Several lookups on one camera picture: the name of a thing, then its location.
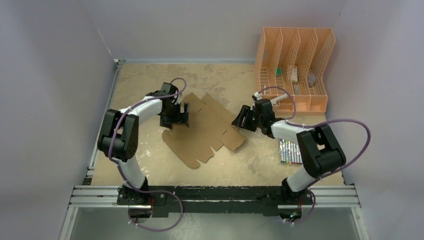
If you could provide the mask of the brown cardboard box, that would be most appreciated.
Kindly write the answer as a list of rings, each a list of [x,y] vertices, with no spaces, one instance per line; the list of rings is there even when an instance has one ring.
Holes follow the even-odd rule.
[[[214,151],[223,146],[235,151],[246,140],[231,125],[235,115],[209,94],[199,98],[192,92],[183,102],[189,103],[189,127],[174,125],[162,132],[162,140],[188,168],[198,169]]]

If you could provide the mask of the pack of coloured markers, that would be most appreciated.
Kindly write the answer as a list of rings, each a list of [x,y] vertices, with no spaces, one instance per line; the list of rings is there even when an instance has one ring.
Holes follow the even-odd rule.
[[[289,165],[301,165],[303,163],[299,146],[291,141],[279,140],[280,162]]]

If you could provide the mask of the orange plastic file organizer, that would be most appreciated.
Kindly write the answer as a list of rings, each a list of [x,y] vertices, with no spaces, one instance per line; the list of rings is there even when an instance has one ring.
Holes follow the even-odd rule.
[[[324,73],[335,44],[331,28],[263,27],[254,62],[256,90],[279,99],[273,108],[280,115],[324,114]]]

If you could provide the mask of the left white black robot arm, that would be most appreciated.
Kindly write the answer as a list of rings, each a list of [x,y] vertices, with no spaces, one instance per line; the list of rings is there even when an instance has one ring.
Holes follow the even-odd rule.
[[[103,117],[97,149],[115,164],[123,179],[118,188],[122,201],[142,205],[151,199],[147,177],[139,168],[136,151],[139,126],[153,116],[159,125],[172,129],[175,125],[189,126],[189,104],[181,103],[183,89],[164,82],[159,90],[148,93],[141,101],[126,108],[108,109]]]

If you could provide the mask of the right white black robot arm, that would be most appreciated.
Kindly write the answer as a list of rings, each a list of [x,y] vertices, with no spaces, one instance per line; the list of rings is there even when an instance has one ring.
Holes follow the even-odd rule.
[[[296,149],[302,166],[285,178],[280,187],[280,196],[288,204],[298,200],[313,181],[346,164],[346,155],[328,124],[294,126],[287,119],[276,117],[269,99],[256,99],[252,106],[243,105],[231,124],[251,132],[260,129],[263,135],[289,142]]]

